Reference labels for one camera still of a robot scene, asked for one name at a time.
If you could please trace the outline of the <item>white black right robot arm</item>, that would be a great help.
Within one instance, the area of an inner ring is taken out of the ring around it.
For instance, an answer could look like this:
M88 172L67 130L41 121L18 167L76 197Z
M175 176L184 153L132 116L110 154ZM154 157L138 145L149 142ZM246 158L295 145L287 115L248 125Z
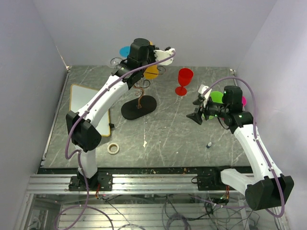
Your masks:
M252 210L284 207L294 181L283 175L264 147L252 114L243 109L240 87L226 86L221 103L212 100L208 86L201 85L198 93L194 101L197 108L187 117L199 125L210 116L223 119L242 146L253 172L253 177L247 177L236 169L224 169L211 178L212 186L218 190L227 185L234 188L245 196Z

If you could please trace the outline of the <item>blue plastic wine glass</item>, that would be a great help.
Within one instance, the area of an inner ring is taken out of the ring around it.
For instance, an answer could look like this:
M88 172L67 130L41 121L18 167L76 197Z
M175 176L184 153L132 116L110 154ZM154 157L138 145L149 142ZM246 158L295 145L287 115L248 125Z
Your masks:
M130 53L130 46L124 46L119 50L119 54L126 58Z

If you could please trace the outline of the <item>green plastic wine glass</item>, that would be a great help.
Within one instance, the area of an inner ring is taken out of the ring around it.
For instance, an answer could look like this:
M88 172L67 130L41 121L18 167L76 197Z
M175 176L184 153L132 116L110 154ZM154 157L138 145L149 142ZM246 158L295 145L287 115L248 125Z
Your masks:
M209 100L211 99L213 102L222 103L222 97L223 97L223 93L222 92L211 91ZM209 119L213 119L214 116L210 116L208 119L205 119L203 116L202 116L202 118L203 118L203 120L209 120Z

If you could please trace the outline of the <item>pink plastic wine glass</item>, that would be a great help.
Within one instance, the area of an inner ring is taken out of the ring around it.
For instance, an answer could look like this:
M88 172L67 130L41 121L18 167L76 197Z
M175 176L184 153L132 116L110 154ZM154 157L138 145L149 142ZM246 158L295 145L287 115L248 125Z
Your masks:
M229 115L242 113L246 102L245 97L242 95L227 94L222 97L222 103L226 106L226 109L228 109Z

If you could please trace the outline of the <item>clear wine glass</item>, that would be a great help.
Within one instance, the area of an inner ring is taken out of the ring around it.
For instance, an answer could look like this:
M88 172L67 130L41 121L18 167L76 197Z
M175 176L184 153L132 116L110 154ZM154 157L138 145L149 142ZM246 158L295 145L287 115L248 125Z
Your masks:
M112 67L115 67L115 66L119 65L119 64L121 63L121 61L122 61L122 58L120 58L120 57L114 57L114 58L112 58L112 59L110 60L110 65L111 65Z

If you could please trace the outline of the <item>red plastic wine glass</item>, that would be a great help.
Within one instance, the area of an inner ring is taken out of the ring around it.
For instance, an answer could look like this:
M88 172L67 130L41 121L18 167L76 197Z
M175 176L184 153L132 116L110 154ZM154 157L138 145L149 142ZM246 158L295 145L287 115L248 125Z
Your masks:
M188 86L194 76L194 73L192 70L188 68L182 68L178 72L178 83L179 87L175 89L175 93L178 96L184 96L187 94L186 86Z

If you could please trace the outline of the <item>orange plastic wine glass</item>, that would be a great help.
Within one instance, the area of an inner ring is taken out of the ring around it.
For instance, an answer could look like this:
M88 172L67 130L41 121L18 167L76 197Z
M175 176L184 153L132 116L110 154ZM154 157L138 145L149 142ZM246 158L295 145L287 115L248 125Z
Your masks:
M145 72L144 72L144 77L147 79L147 80L152 80L152 79L155 79L158 75L159 75L159 70L157 68L158 66L157 65L152 65L150 67L148 67Z

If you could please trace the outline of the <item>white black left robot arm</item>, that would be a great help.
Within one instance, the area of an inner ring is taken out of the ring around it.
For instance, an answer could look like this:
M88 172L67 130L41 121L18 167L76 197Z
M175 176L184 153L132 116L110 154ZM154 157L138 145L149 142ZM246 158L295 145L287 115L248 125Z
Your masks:
M114 68L93 98L76 112L69 111L66 114L68 139L65 158L69 160L77 155L78 174L82 176L81 185L86 190L93 190L98 184L95 150L102 138L97 130L98 123L121 96L137 87L145 70L159 62L157 50L145 38L134 39L127 58Z

